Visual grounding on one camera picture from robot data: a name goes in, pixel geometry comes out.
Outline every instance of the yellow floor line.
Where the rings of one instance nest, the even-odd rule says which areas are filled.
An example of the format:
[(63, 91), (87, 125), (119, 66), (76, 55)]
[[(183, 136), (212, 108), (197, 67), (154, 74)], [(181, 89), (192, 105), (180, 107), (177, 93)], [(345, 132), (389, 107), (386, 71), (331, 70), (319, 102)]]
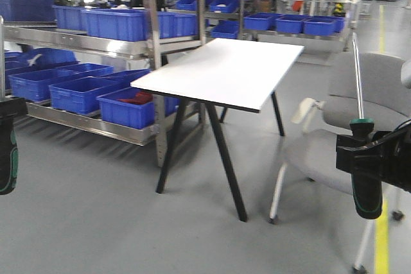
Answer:
[[(380, 53), (385, 52), (384, 6), (380, 5)], [(374, 274), (389, 274), (388, 207), (383, 201), (383, 212), (375, 224)]]
[(387, 201), (384, 200), (383, 212), (375, 225), (374, 274), (390, 273), (388, 221)]

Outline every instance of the chair caster wheel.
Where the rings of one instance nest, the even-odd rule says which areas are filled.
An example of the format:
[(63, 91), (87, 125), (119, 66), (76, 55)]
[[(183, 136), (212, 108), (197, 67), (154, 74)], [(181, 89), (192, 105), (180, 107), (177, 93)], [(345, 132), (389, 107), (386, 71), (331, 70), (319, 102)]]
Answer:
[(392, 211), (391, 215), (394, 221), (401, 221), (404, 218), (404, 213), (401, 211)]
[(274, 218), (270, 218), (270, 219), (268, 220), (268, 222), (269, 222), (270, 224), (273, 224), (273, 225), (278, 225), (278, 215), (274, 216)]
[(367, 274), (368, 272), (363, 266), (360, 266), (359, 269), (356, 269), (353, 267), (353, 273), (354, 274)]

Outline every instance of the table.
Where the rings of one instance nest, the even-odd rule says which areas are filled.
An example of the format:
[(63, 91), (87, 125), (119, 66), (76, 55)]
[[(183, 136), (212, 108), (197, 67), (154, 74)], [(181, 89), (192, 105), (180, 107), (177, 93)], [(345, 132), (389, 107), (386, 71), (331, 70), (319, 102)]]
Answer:
[(187, 103), (205, 103), (238, 217), (241, 221), (247, 221), (247, 212), (215, 106), (259, 112), (271, 96), (277, 121), (281, 121), (273, 94), (302, 50), (303, 46), (288, 44), (215, 39), (172, 64), (133, 81), (133, 87), (181, 99), (161, 168), (157, 193), (164, 190)]

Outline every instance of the gray chair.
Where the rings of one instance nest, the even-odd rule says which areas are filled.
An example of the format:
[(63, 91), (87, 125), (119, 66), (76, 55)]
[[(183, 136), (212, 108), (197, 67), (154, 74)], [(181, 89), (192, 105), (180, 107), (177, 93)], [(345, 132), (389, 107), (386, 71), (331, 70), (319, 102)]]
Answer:
[[(393, 130), (407, 120), (411, 113), (411, 91), (401, 84), (401, 66), (404, 60), (377, 53), (360, 55), (363, 105), (365, 116), (374, 119), (375, 130)], [(275, 185), (270, 221), (277, 223), (277, 208), (284, 175), (288, 166), (304, 173), (309, 179), (340, 192), (352, 194), (351, 175), (335, 167), (336, 133), (324, 129), (308, 131), (309, 122), (316, 110), (322, 111), (323, 120), (332, 126), (349, 130), (350, 120), (358, 117), (354, 59), (351, 53), (338, 56), (329, 84), (326, 101), (305, 99), (294, 122), (306, 118), (303, 134), (284, 150), (284, 163), (279, 170)], [(403, 215), (397, 205), (393, 217), (400, 220)], [(366, 273), (361, 265), (372, 222), (369, 221), (353, 269), (355, 273)]]

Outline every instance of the white tabletop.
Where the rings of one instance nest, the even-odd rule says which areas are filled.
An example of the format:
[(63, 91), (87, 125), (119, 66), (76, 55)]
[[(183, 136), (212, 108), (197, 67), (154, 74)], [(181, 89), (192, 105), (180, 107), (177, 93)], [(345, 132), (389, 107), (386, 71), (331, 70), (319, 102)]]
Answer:
[(131, 86), (259, 112), (302, 50), (296, 45), (215, 39)]

